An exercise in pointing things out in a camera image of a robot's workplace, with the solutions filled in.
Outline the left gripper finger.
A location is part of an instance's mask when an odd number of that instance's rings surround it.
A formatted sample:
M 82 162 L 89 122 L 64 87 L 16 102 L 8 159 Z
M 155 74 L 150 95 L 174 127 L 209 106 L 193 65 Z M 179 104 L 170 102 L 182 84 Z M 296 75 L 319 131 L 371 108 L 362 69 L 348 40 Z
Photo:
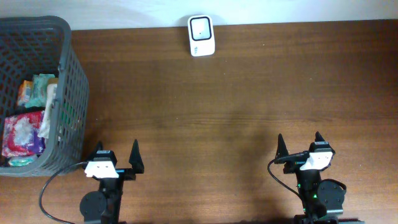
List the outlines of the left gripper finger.
M 135 139 L 133 142 L 131 153 L 129 156 L 129 163 L 136 174 L 144 173 L 144 163 L 139 152 L 139 143 L 137 139 Z
M 93 151 L 86 158 L 86 161 L 92 161 L 96 157 L 97 152 L 102 150 L 103 150 L 103 143 L 99 141 L 94 147 Z

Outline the teal wipes packet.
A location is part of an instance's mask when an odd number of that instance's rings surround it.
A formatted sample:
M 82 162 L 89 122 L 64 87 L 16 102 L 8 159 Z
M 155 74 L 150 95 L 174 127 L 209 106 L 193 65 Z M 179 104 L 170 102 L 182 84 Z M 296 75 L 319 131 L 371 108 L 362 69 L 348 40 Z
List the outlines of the teal wipes packet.
M 25 104 L 26 108 L 45 107 L 47 101 L 48 81 L 55 78 L 54 74 L 39 74 L 33 76 L 33 89 L 29 101 Z

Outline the small teal tissue pack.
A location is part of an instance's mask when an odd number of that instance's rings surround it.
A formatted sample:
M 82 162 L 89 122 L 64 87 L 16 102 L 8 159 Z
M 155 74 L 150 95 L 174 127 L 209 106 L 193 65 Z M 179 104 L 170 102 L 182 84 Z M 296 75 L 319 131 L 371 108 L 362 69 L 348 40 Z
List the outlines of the small teal tissue pack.
M 24 157 L 12 157 L 9 161 L 8 164 L 11 167 L 22 167 L 31 164 L 35 160 L 37 160 L 37 156 L 24 156 Z

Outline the purple red pad pack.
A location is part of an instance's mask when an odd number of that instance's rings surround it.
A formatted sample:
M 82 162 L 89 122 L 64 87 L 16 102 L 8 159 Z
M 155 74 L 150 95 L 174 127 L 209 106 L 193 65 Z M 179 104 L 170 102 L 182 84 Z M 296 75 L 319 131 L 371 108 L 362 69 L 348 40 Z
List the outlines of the purple red pad pack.
M 4 122 L 2 155 L 21 157 L 43 153 L 45 141 L 38 136 L 43 116 L 44 111 L 35 111 L 7 117 Z

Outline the orange tissue pack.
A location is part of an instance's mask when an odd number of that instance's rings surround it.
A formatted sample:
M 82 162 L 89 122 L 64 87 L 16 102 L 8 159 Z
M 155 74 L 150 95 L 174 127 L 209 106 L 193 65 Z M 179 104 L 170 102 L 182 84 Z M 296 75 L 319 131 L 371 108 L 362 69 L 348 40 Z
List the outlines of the orange tissue pack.
M 25 104 L 29 102 L 32 88 L 32 81 L 24 80 L 22 82 L 17 94 L 17 106 L 25 106 Z

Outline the white tube with tan cap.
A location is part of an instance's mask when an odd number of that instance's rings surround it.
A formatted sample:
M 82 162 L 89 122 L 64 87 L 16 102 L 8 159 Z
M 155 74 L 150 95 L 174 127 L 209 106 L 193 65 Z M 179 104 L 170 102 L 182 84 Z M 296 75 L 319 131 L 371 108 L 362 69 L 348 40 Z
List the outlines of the white tube with tan cap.
M 44 110 L 44 116 L 42 119 L 42 123 L 40 125 L 40 129 L 38 132 L 38 137 L 40 138 L 49 138 L 49 132 L 50 132 L 50 117 L 52 113 L 52 104 L 53 104 L 53 99 L 56 96 L 57 92 L 57 84 L 58 84 L 58 78 L 50 78 L 47 82 L 47 97 L 46 97 L 46 105 L 45 105 L 45 110 Z

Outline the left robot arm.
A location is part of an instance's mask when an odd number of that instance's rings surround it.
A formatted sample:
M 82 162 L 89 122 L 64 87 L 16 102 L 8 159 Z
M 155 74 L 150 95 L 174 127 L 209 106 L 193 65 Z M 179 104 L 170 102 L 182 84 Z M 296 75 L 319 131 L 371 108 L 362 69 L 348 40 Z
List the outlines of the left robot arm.
M 80 213 L 85 223 L 118 223 L 125 181 L 134 181 L 144 173 L 144 163 L 134 140 L 129 156 L 130 168 L 118 169 L 113 151 L 105 151 L 98 142 L 83 166 L 87 177 L 99 182 L 98 190 L 87 193 L 80 202 Z

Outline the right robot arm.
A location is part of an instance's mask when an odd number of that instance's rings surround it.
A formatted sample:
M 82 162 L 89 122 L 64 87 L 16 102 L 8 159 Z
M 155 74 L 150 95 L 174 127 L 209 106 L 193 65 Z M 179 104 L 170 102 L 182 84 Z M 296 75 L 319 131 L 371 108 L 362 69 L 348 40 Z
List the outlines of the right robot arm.
M 335 150 L 322 135 L 315 133 L 315 140 L 308 150 L 290 154 L 281 134 L 278 135 L 275 158 L 267 165 L 271 177 L 301 201 L 303 214 L 295 215 L 294 223 L 362 223 L 357 218 L 340 219 L 347 187 L 334 179 L 322 179 L 320 173 L 331 166 Z M 284 174 L 294 174 L 297 190 L 272 174 L 271 165 L 282 164 Z

